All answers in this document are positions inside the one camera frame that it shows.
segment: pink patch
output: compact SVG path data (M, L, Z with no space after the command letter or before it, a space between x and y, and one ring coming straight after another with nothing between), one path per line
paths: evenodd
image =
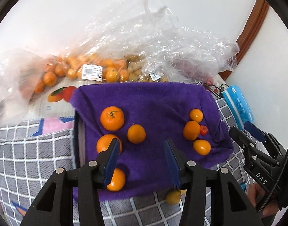
M45 118L42 127L42 134L59 132L73 127L74 121L63 123L59 118Z

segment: price label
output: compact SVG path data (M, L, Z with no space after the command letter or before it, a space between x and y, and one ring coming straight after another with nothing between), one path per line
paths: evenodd
M102 81L103 67L98 65L84 64L81 78L84 80Z
M150 72L149 73L151 79L153 82L155 82L156 80L160 79L164 74L163 73L157 73L156 71Z

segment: white grid pattern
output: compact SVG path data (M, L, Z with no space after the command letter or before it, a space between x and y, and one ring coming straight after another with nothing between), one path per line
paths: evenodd
M139 215L139 212L137 211L137 208L135 207L134 200L132 197L129 198L129 202L130 202L131 207L132 207L132 212L135 214L135 217L137 218L137 223L139 224L139 226L143 226L141 217Z
M30 128L32 127L38 127L39 124L30 124L30 121L26 122L25 125L17 125L15 127L3 127L0 128L0 133L3 133L3 137L0 137L0 151L1 151L1 147L3 147L3 152L2 152L2 156L0 156L0 162L3 163L3 171L0 171L0 176L2 176L4 178L4 184L0 183L0 202L2 204L3 207L3 211L5 213L5 216L7 217L7 221L10 224L10 226L17 226L20 224L20 220L18 220L16 218L16 215L18 214L18 211L16 210L16 208L11 204L11 199L10 199L10 195L15 196L15 201L16 203L18 203L19 205L21 205L21 198L26 198L29 201L29 205L31 204L32 200L35 199L34 196L31 195L31 189L30 189L30 181L35 181L35 182L39 182L40 183L40 188L42 188L42 186L45 184L45 182L47 181L46 178L42 178L41 176L41 172L40 172L40 163L43 162L53 162L54 164L54 170L56 169L56 161L62 161L62 160L71 160L71 165L72 168L75 169L76 165L75 165L75 156L74 156L74 150L73 150L73 130L70 129L68 130L68 135L63 135L60 137L55 137L55 133L52 134L48 134L48 135L40 135L40 136L36 136L36 137L28 137L29 134L32 134L29 132ZM17 135L17 130L24 128L25 131L25 137L18 137ZM9 130L11 130L12 136L9 137L8 133ZM69 149L70 149L70 155L68 156L57 156L56 157L56 153L55 153L55 142L59 141L59 140L69 140ZM52 143L52 147L53 147L53 156L51 158L39 158L39 144L40 143ZM23 158L21 157L16 157L16 153L15 153L15 145L21 145L23 144L23 149L21 149L21 152L23 153ZM36 158L27 158L27 144L34 144L36 146ZM13 158L9 158L9 157L5 157L5 150L7 149L12 149L12 157ZM13 164L14 167L14 174L7 174L6 173L6 167L5 167L5 162L11 162ZM24 176L18 176L18 171L16 169L16 163L20 162L23 164L23 170L24 170ZM27 163L28 162L36 162L37 164L37 178L32 178L28 176L28 170L27 170ZM9 188L9 184L8 184L8 179L14 179L15 181L15 190L12 191ZM24 194L22 191L20 191L19 186L18 186L18 180L21 181L25 181L26 185L27 185L27 194ZM7 194L7 200L5 200L5 198L3 198L3 193L2 191L4 191Z
M160 204L160 202L159 202L159 200L158 200L158 198L157 198L157 193L154 192L154 193L153 193L153 196L154 196L154 200L155 200L155 202L156 202L156 204L157 204L157 208L158 208L158 210L159 210L159 213L160 213L160 215L161 215L162 222L164 222L165 226L168 226L168 223L167 223L167 221L166 221L165 215L164 215L164 213L163 213L163 211L162 211L162 208L161 208L161 204Z

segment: tangerine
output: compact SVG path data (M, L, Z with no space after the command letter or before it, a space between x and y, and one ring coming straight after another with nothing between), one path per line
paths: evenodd
M120 153L121 153L122 149L123 149L122 141L117 136L115 136L113 134L106 134L106 135L102 136L101 138L99 138L98 141L97 141L96 149L97 149L98 154L100 152L102 152L102 151L107 150L109 145L110 145L110 143L111 143L111 141L113 139L119 140L119 142L120 142Z
M201 122L204 115L201 110L193 109L190 111L189 117L192 121Z
M83 65L81 66L81 68L77 71L77 77L79 79L82 79L82 71L83 71Z
M96 53L93 53L92 55L90 55L89 57L88 57L88 61L94 61L96 58L98 58L99 56L98 56L98 54L96 54Z
M66 69L63 68L63 65L61 63L57 64L56 68L55 68L55 74L59 77L64 77L66 76L65 73Z
M121 169L115 168L111 182L107 185L107 189L112 192L119 191L124 187L125 182L125 173Z
M68 69L67 77L71 80L75 79L77 77L77 71L72 68Z
M103 80L106 80L106 73L107 73L107 69L103 68L103 70L102 70L102 79Z
M46 72L49 72L49 71L54 72L56 68L56 64L50 63L50 64L47 64L44 68Z
M45 85L44 85L43 80L39 81L35 87L34 93L36 93L36 94L42 93L44 91L44 87L45 87Z
M119 82L126 82L129 79L129 74L126 69L122 69L119 71Z
M108 131L119 130L124 124L124 113L116 106L107 107L101 113L100 122Z
M196 121L188 121L183 130L183 136L187 140L195 140L200 132L200 126Z
M131 143L142 143L146 138L145 129L139 124L134 124L128 129L127 138Z
M48 87L52 87L56 84L57 82L57 76L51 72L51 71L48 71L47 73L44 74L43 76L43 82L46 86Z
M206 140L195 140L193 142L193 149L200 155L207 155L211 151L211 145Z
M113 83L118 81L118 72L115 68L107 69L105 79L107 82Z
M114 62L112 59L105 59L105 65L106 67L114 67Z
M127 68L127 63L126 59L115 59L114 60L114 67L120 71L120 69L126 69Z
M172 190L166 195L166 202L170 205L175 205L180 202L182 193L179 190Z

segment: purple cloth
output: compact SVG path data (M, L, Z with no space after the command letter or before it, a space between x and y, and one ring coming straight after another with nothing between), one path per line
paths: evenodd
M184 83L108 83L79 87L71 103L85 123L86 161L97 157L97 140L107 133L117 135L123 143L117 167L126 174L126 184L119 192L99 191L103 200L122 199L148 194L172 185L164 155L164 140L171 138L176 147L205 168L224 162L233 152L228 129L220 121L216 102L202 86ZM105 130L100 114L106 107L117 106L124 112L125 123L115 132ZM183 128L190 121L189 112L200 109L204 114L201 125L209 132L199 139L210 142L212 149L199 155L192 143L183 137ZM132 124L140 124L146 131L141 144L127 139Z

